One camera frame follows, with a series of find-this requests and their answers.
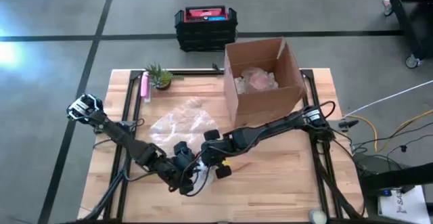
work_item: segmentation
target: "black metal cart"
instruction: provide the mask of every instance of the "black metal cart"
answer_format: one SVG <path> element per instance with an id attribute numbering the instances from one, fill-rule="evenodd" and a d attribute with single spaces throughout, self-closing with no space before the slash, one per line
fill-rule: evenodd
<path id="1" fill-rule="evenodd" d="M 384 0 L 385 16 L 396 14 L 409 40 L 412 54 L 408 68 L 416 68 L 425 58 L 433 58 L 433 0 Z"/>

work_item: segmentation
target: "gray floor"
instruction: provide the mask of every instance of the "gray floor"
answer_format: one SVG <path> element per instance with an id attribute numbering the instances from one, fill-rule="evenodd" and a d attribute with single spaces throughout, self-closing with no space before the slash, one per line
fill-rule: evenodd
<path id="1" fill-rule="evenodd" d="M 105 0 L 0 0 L 0 36 L 94 35 Z M 238 12 L 240 32 L 395 30 L 381 0 L 113 0 L 105 35 L 174 33 L 173 15 L 189 5 L 218 5 Z M 238 39 L 237 42 L 249 39 Z M 404 65 L 410 54 L 404 37 L 287 38 L 304 68 L 331 68 L 344 113 L 432 79 L 433 63 L 418 69 Z M 35 223 L 41 211 L 66 128 L 65 109 L 74 100 L 91 41 L 0 42 L 0 223 Z M 150 62 L 167 68 L 222 65 L 223 53 L 183 53 L 176 40 L 102 41 L 86 92 L 104 98 L 111 69 L 143 68 Z M 372 106 L 368 118 L 380 137 L 404 120 L 433 108 L 433 85 Z M 431 116 L 414 127 L 431 120 Z M 425 129 L 395 139 L 416 139 Z M 371 139 L 368 126 L 351 132 L 355 142 Z M 50 223 L 76 217 L 89 168 L 94 136 L 78 125 L 72 138 Z M 415 166 L 431 161 L 425 138 L 397 162 Z M 368 154 L 374 154 L 368 145 Z M 427 189 L 427 198 L 433 193 Z"/>

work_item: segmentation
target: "open cardboard box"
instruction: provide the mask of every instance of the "open cardboard box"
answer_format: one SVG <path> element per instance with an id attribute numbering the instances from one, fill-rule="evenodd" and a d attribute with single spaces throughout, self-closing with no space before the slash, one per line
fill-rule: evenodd
<path id="1" fill-rule="evenodd" d="M 279 88 L 238 95 L 234 78 L 251 67 L 274 72 Z M 287 116 L 306 93 L 298 64 L 284 38 L 226 45 L 224 69 L 225 101 L 235 127 Z"/>

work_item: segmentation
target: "wooden table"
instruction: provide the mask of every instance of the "wooden table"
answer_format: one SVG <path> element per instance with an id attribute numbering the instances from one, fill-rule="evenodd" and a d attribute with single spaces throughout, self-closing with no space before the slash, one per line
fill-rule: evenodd
<path id="1" fill-rule="evenodd" d="M 342 117 L 331 72 L 327 68 L 313 69 L 320 102 L 333 100 L 337 104 L 329 117 Z M 120 120 L 127 92 L 129 70 L 113 70 L 104 110 L 112 120 Z M 150 141 L 149 128 L 170 110 L 193 96 L 199 97 L 205 109 L 216 121 L 220 132 L 232 130 L 223 97 L 223 79 L 218 76 L 187 76 L 173 81 L 168 91 L 156 91 L 150 104 L 141 104 L 140 118 L 145 124 L 138 128 L 137 139 Z M 300 102 L 295 110 L 302 107 Z M 327 114 L 329 106 L 323 107 Z M 98 136 L 97 141 L 105 139 Z M 337 140 L 349 149 L 343 137 Z M 89 174 L 78 217 L 92 209 L 108 187 L 115 150 L 114 143 L 100 145 L 93 151 Z M 338 187 L 347 200 L 361 211 L 363 197 L 354 164 L 336 144 L 331 147 L 332 162 Z M 311 146 L 308 135 L 290 131 L 262 141 L 247 154 L 229 159 L 233 174 L 214 180 L 195 197 L 170 193 L 157 176 L 129 183 L 123 220 L 126 222 L 215 222 L 215 221 L 308 221 L 309 211 L 320 209 Z M 135 164 L 131 177 L 143 171 Z M 327 199 L 334 214 L 332 199 Z"/>

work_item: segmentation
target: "plant pot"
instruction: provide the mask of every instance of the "plant pot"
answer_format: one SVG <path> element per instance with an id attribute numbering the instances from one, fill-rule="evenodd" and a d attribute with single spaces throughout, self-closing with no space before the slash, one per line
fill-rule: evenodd
<path id="1" fill-rule="evenodd" d="M 168 88 L 170 88 L 170 86 L 171 86 L 171 80 L 170 80 L 170 82 L 168 82 L 168 84 L 166 84 L 166 85 L 164 85 L 164 86 L 162 86 L 162 87 L 155 87 L 157 90 L 161 90 L 161 91 L 164 91 L 164 90 L 167 90 Z"/>

